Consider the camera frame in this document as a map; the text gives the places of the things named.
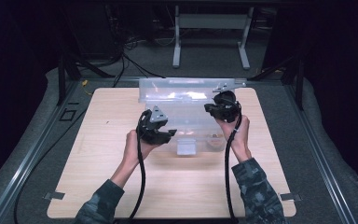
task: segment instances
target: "cable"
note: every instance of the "cable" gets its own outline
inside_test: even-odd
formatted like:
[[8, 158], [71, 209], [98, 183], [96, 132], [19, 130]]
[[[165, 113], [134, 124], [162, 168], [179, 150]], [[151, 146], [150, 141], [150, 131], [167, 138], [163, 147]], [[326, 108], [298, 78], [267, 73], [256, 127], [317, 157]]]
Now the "cable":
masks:
[[88, 83], [89, 83], [88, 80], [84, 80], [84, 81], [81, 82], [81, 86], [82, 86], [82, 88], [83, 88], [83, 91], [84, 91], [87, 95], [92, 96], [92, 94], [93, 94], [92, 92], [86, 91], [86, 86], [87, 86]]
[[230, 215], [231, 223], [238, 223], [238, 219], [234, 215], [234, 211], [232, 209], [232, 202], [231, 202], [231, 192], [229, 188], [229, 173], [228, 173], [228, 160], [229, 160], [229, 151], [231, 148], [231, 143], [234, 140], [234, 136], [237, 133], [238, 129], [240, 128], [242, 123], [242, 113], [240, 111], [239, 117], [237, 119], [237, 123], [235, 124], [235, 128], [232, 131], [231, 135], [229, 136], [226, 144], [226, 151], [225, 151], [225, 180], [226, 180], [226, 195], [227, 195], [227, 204], [228, 204], [228, 212]]
[[[95, 67], [105, 67], [105, 66], [108, 66], [108, 65], [111, 65], [111, 64], [117, 62], [118, 59], [115, 59], [115, 60], [114, 60], [114, 59], [110, 59], [110, 60], [109, 60], [108, 62], [106, 62], [106, 63], [94, 63], [93, 65], [94, 65]], [[81, 63], [76, 63], [76, 66], [77, 66], [77, 67], [83, 67], [83, 68], [85, 68], [85, 69], [83, 69], [83, 70], [88, 69], [86, 66], [82, 65]]]
[[145, 182], [146, 182], [146, 172], [145, 172], [145, 164], [144, 164], [144, 157], [142, 155], [141, 150], [141, 136], [139, 133], [141, 120], [145, 116], [145, 111], [142, 113], [141, 117], [138, 119], [138, 128], [136, 129], [136, 136], [138, 141], [138, 161], [139, 165], [141, 167], [141, 175], [142, 175], [142, 181], [141, 181], [141, 190], [139, 192], [138, 201], [136, 202], [135, 207], [133, 208], [133, 211], [129, 217], [129, 223], [132, 222], [132, 219], [135, 217], [136, 212], [138, 211], [139, 206], [141, 205], [142, 198], [144, 197], [145, 192]]
[[[170, 11], [168, 10], [168, 6], [165, 6], [165, 8], [167, 9], [168, 15], [170, 16], [170, 19], [171, 19], [171, 22], [172, 22], [172, 26], [175, 27], [175, 23], [173, 22], [171, 13], [170, 13]], [[170, 45], [170, 44], [173, 42], [173, 40], [175, 40], [175, 37], [176, 37], [176, 34], [173, 35], [173, 37], [171, 38], [170, 42], [168, 42], [167, 44], [161, 44], [160, 42], [158, 42], [157, 39], [156, 39], [155, 41], [156, 41], [156, 43], [158, 43], [160, 46], [165, 47], [165, 46]]]
[[142, 75], [144, 75], [144, 77], [148, 77], [147, 74], [145, 74], [144, 71], [142, 71], [142, 69], [141, 69], [140, 67], [138, 67], [138, 66], [136, 66], [136, 65], [135, 65], [135, 67], [136, 67], [136, 69], [138, 69], [138, 71], [139, 71], [140, 73], [142, 73]]
[[130, 57], [129, 57], [127, 54], [123, 53], [123, 57], [126, 58], [128, 61], [132, 62], [132, 63], [133, 63], [135, 66], [137, 66], [138, 68], [144, 70], [146, 73], [148, 73], [148, 74], [150, 74], [150, 75], [152, 75], [152, 76], [155, 76], [155, 77], [165, 78], [165, 77], [163, 77], [163, 76], [161, 76], [161, 75], [158, 75], [158, 74], [155, 74], [155, 73], [152, 73], [152, 72], [147, 71], [147, 70], [144, 69], [141, 65], [139, 65], [138, 63], [136, 63], [135, 61], [133, 61], [132, 59], [130, 59]]
[[136, 47], [138, 47], [139, 38], [140, 36], [130, 38], [129, 40], [126, 41], [124, 47], [128, 50], [135, 49]]
[[124, 58], [123, 58], [124, 52], [121, 53], [121, 61], [123, 63], [123, 66], [121, 68], [121, 72], [120, 74], [118, 74], [118, 76], [116, 76], [115, 80], [113, 81], [113, 88], [118, 84], [118, 81], [121, 79], [121, 77], [124, 74], [124, 69], [125, 69], [125, 63], [124, 63]]
[[48, 148], [48, 150], [46, 150], [46, 152], [40, 157], [40, 159], [36, 162], [36, 164], [34, 165], [34, 167], [31, 169], [30, 173], [28, 174], [27, 177], [25, 177], [24, 183], [22, 184], [19, 194], [17, 195], [16, 201], [14, 203], [14, 210], [13, 210], [13, 217], [14, 217], [14, 223], [15, 224], [19, 224], [19, 221], [17, 219], [17, 210], [18, 210], [18, 206], [19, 206], [19, 201], [20, 201], [20, 197], [22, 194], [22, 191], [24, 190], [25, 185], [27, 184], [28, 180], [30, 179], [31, 174], [34, 172], [34, 170], [36, 169], [36, 167], [39, 165], [39, 163], [45, 159], [45, 157], [48, 155], [48, 153], [57, 145], [57, 143], [65, 136], [66, 133], [68, 133], [68, 131], [75, 125], [75, 123], [83, 116], [84, 113], [86, 113], [87, 108], [84, 109], [80, 115], [75, 119], [75, 121], [65, 130], [65, 132], [63, 132], [63, 134], [57, 139], [57, 141], [55, 141], [53, 143], [53, 145], [51, 145], [51, 147]]

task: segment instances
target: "white metal stand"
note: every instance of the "white metal stand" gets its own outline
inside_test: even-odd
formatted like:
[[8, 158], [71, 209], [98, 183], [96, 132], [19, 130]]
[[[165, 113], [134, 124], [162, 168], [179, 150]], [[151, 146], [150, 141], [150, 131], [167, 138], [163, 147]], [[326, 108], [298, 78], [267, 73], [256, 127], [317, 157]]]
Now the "white metal stand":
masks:
[[206, 29], [243, 29], [242, 40], [238, 42], [242, 67], [250, 69], [245, 44], [252, 21], [253, 8], [250, 7], [246, 15], [223, 15], [223, 14], [180, 14], [179, 6], [175, 7], [175, 50], [173, 53], [174, 68], [180, 65], [180, 28], [206, 28]]

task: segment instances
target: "metal frame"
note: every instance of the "metal frame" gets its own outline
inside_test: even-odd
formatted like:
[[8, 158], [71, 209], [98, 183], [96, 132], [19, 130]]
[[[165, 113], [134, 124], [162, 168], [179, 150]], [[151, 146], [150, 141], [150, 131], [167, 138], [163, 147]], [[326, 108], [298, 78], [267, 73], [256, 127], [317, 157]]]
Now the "metal frame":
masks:
[[175, 6], [175, 48], [172, 66], [178, 68], [180, 65], [180, 28], [243, 29], [242, 39], [238, 42], [238, 50], [243, 69], [250, 69], [245, 45], [251, 27], [253, 12], [254, 8], [250, 7], [246, 15], [180, 14], [179, 6]]
[[[68, 97], [64, 99], [64, 105], [70, 99], [70, 96], [75, 91], [76, 84], [77, 81], [73, 81], [69, 83]], [[48, 119], [48, 123], [46, 127], [43, 129], [39, 138], [31, 146], [24, 160], [22, 161], [19, 169], [17, 170], [16, 174], [13, 175], [12, 179], [7, 185], [4, 193], [0, 198], [0, 223], [2, 222], [2, 220], [4, 220], [11, 206], [16, 201], [16, 198], [20, 193], [22, 185], [24, 184], [25, 180], [28, 178], [31, 170], [34, 168], [39, 156], [42, 154], [48, 135], [55, 124], [55, 120], [63, 110], [64, 110], [64, 106], [56, 106], [50, 118]]]
[[337, 209], [338, 215], [341, 218], [342, 223], [356, 223], [356, 220], [351, 213], [351, 209], [349, 208], [344, 198], [344, 195], [342, 194], [341, 188], [339, 187], [339, 184], [330, 169], [330, 165], [326, 157], [324, 156], [324, 152], [319, 145], [318, 139], [315, 136], [315, 132], [312, 130], [312, 127], [305, 112], [296, 105], [296, 94], [293, 90], [293, 87], [285, 85], [284, 88], [286, 90], [286, 93], [289, 95], [289, 99], [292, 103], [293, 109], [295, 110], [304, 128], [304, 131], [310, 140], [313, 158], [315, 159], [322, 178], [324, 179], [324, 183], [330, 193], [331, 199]]

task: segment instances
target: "wrist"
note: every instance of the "wrist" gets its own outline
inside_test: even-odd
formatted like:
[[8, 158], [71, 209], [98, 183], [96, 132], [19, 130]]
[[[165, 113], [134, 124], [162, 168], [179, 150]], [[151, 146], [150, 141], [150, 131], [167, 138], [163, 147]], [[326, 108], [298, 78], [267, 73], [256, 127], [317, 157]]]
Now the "wrist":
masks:
[[240, 147], [231, 147], [231, 148], [238, 162], [247, 161], [252, 158], [251, 150], [245, 145], [242, 145]]
[[135, 168], [138, 166], [139, 162], [138, 161], [122, 161], [119, 165], [119, 167], [121, 167], [121, 170], [123, 171], [123, 173], [130, 173], [132, 174], [132, 172], [135, 170]]
[[127, 169], [135, 169], [138, 166], [139, 161], [138, 158], [131, 158], [131, 157], [123, 157], [120, 165], [127, 168]]

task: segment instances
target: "person's right hand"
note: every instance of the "person's right hand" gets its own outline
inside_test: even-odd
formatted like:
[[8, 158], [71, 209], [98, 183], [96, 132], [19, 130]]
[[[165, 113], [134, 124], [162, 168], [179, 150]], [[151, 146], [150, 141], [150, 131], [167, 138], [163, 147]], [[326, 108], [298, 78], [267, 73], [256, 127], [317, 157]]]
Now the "person's right hand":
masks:
[[[239, 117], [236, 117], [235, 120], [231, 123], [227, 123], [221, 119], [215, 119], [217, 124], [220, 125], [226, 140], [228, 140], [229, 136], [234, 130], [238, 118]], [[249, 123], [250, 120], [248, 117], [242, 115], [241, 125], [238, 128], [238, 131], [235, 133], [234, 140], [231, 143], [231, 148], [237, 157], [238, 162], [247, 161], [252, 158], [252, 153], [248, 148]]]

